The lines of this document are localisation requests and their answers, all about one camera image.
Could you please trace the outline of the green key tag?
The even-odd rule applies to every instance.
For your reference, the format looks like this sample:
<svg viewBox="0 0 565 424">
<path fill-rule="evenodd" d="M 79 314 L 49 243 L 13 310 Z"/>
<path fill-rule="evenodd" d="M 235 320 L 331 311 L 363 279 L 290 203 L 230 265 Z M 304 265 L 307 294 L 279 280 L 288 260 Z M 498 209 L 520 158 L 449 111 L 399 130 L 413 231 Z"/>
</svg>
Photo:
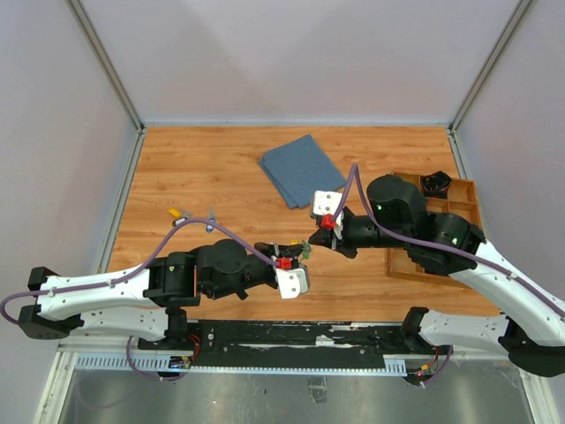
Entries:
<svg viewBox="0 0 565 424">
<path fill-rule="evenodd" d="M 305 240 L 302 241 L 301 245 L 302 245 L 302 258 L 304 260 L 308 260 L 311 255 L 312 248 L 310 244 Z"/>
</svg>

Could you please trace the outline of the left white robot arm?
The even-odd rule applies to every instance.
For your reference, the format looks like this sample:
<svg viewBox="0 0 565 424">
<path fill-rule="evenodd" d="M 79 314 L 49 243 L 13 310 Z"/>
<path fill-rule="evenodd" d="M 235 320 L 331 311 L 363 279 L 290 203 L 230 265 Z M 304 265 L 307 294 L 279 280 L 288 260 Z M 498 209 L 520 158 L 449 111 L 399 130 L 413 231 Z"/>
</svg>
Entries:
<svg viewBox="0 0 565 424">
<path fill-rule="evenodd" d="M 213 245 L 156 258 L 144 269 L 79 277 L 63 277 L 33 269 L 28 291 L 34 303 L 23 306 L 17 326 L 30 338 L 68 336 L 134 336 L 162 342 L 172 350 L 189 338 L 187 307 L 202 297 L 212 300 L 267 285 L 282 299 L 295 299 L 310 287 L 307 243 L 289 246 L 257 243 L 256 254 L 226 238 Z"/>
</svg>

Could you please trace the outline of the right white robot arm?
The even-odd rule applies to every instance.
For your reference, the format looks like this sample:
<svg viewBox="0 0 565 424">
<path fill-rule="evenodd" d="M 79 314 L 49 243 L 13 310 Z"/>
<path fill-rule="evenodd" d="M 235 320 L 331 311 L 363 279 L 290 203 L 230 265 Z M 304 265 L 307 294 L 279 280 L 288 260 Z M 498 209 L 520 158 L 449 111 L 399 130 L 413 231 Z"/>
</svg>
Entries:
<svg viewBox="0 0 565 424">
<path fill-rule="evenodd" d="M 343 192 L 314 193 L 311 216 L 318 229 L 310 244 L 350 259 L 362 248 L 401 248 L 425 272 L 472 288 L 499 310 L 480 318 L 412 307 L 399 333 L 406 351 L 460 346 L 501 354 L 534 375 L 563 374 L 563 299 L 514 266 L 476 224 L 429 211 L 418 188 L 396 175 L 376 178 L 362 189 L 365 214 L 355 215 L 345 202 L 359 182 L 353 169 Z"/>
</svg>

